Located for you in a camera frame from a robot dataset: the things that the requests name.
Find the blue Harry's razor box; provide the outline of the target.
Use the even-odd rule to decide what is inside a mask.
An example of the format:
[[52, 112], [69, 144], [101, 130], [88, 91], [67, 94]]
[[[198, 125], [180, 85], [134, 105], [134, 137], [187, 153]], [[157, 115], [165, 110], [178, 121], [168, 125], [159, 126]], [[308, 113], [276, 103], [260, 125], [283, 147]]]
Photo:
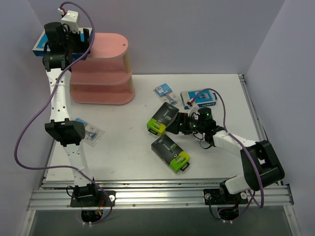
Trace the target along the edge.
[[45, 34], [45, 31], [41, 34], [39, 39], [37, 40], [36, 44], [34, 45], [32, 51], [37, 57], [43, 57], [44, 56], [44, 47], [45, 44], [47, 43], [48, 39]]
[[92, 28], [80, 28], [79, 33], [70, 33], [70, 39], [74, 46], [72, 57], [78, 59], [88, 49], [92, 39]]
[[[192, 100], [200, 90], [190, 90], [190, 91], [182, 91], [180, 93], [180, 98], [182, 100], [182, 104], [185, 110], [188, 110], [191, 108], [191, 106], [188, 105], [188, 102]], [[209, 106], [215, 106], [217, 103], [217, 95], [210, 91], [205, 90], [201, 92], [194, 100], [193, 106], [197, 107], [209, 107]]]

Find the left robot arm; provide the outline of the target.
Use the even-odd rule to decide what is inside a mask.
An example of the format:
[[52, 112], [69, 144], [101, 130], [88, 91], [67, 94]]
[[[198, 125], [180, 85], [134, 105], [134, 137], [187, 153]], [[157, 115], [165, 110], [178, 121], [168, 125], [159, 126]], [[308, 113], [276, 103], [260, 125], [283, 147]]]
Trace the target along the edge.
[[89, 30], [84, 29], [84, 40], [79, 33], [72, 33], [65, 23], [51, 22], [44, 26], [47, 42], [44, 45], [43, 64], [50, 83], [51, 115], [45, 124], [46, 132], [61, 144], [71, 164], [74, 186], [71, 187], [72, 207], [92, 207], [100, 200], [93, 183], [83, 150], [85, 127], [72, 120], [70, 115], [70, 78], [73, 54], [83, 59], [91, 49]]

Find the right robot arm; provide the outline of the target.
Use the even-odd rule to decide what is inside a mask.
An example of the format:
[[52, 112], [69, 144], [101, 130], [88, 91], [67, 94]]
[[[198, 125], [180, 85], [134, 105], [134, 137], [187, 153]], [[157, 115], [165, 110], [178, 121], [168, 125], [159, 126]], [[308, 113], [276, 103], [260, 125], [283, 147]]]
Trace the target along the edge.
[[224, 149], [239, 157], [243, 173], [220, 184], [219, 198], [229, 203], [236, 194], [247, 190], [260, 191], [285, 177], [284, 169], [272, 144], [267, 141], [248, 140], [217, 125], [210, 108], [200, 108], [197, 113], [178, 113], [175, 120], [166, 128], [173, 134], [199, 133], [210, 146]]

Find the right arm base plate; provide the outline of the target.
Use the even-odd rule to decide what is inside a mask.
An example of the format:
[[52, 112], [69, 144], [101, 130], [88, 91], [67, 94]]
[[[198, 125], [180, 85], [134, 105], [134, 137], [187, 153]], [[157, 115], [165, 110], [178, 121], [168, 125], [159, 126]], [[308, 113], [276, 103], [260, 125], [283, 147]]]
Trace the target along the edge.
[[224, 194], [218, 188], [215, 189], [204, 189], [204, 202], [206, 205], [236, 205], [236, 204], [247, 204], [248, 198], [244, 199], [241, 194]]

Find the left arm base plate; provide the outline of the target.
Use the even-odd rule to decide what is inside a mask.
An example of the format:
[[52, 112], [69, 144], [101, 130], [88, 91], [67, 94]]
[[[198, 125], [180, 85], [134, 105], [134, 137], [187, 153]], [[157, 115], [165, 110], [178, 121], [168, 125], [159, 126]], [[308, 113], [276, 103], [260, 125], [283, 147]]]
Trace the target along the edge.
[[71, 207], [113, 207], [115, 205], [116, 192], [107, 191], [109, 198], [102, 192], [84, 194], [82, 196], [72, 194]]

